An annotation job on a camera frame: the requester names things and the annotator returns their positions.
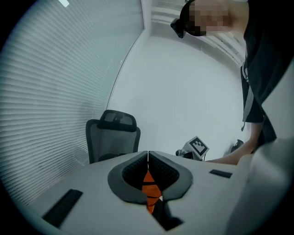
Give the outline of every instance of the window blind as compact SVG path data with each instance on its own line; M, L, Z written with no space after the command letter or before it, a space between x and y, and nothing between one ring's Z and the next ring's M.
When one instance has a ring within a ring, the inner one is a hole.
M0 55L0 176L26 205L89 164L86 122L143 30L140 0L68 2L37 1Z

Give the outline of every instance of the black rectangular slot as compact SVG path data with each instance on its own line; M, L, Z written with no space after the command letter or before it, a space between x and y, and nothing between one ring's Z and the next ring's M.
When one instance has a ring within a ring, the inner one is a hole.
M70 189L51 209L43 216L43 219L55 227L59 227L76 202L82 196L82 192Z
M219 171L219 170L211 170L209 173L215 174L221 177L230 178L232 176L232 173L225 172L225 171Z

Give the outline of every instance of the white wall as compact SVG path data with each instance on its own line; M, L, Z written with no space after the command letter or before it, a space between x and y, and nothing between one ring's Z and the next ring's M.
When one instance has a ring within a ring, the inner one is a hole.
M129 71L135 66L137 58L140 56L142 49L144 48L145 44L149 40L149 37L152 33L153 25L151 23L151 13L153 2L150 0L141 0L142 6L142 13L143 13L143 21L144 21L144 30L141 35L138 37L134 45L132 46L131 50L126 57L120 72L117 76L117 79L125 80L129 76ZM115 90L117 81L113 86L113 91ZM113 91L110 95L109 101L112 99Z
M134 115L139 150L174 154L198 135L219 158L241 132L243 97L239 75L180 41L150 37L136 63L119 76L109 109Z

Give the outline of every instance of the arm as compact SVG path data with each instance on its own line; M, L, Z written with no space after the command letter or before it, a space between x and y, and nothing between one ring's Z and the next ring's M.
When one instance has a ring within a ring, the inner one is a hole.
M261 129L262 123L251 123L251 136L246 143L244 143L240 148L238 148L226 157L218 158L207 162L237 165L242 156L250 154L257 146L257 141L261 133Z

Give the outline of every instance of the black mesh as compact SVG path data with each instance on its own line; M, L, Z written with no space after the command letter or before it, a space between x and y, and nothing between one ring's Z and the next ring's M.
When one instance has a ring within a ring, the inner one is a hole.
M86 125L90 163L138 151L141 132L133 116L106 110L102 118Z
M123 170L123 178L129 185L142 190L143 181L148 170L147 155L128 165Z
M148 164L150 174L161 191L170 187L180 176L177 170L151 154L149 154Z

